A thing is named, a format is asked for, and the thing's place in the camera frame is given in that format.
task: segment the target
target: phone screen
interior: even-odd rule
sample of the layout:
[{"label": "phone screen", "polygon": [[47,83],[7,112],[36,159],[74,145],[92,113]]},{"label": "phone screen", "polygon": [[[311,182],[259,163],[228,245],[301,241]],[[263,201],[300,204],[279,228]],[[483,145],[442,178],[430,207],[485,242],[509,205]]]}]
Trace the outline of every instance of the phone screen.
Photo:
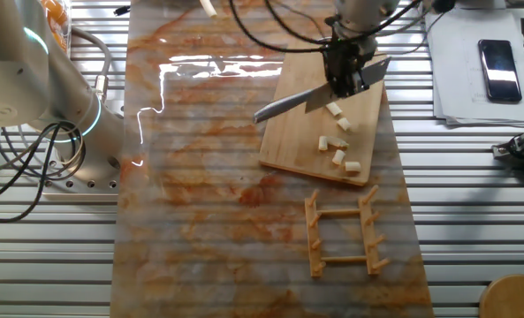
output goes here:
[{"label": "phone screen", "polygon": [[481,40],[479,47],[490,100],[520,101],[522,97],[511,43]]}]

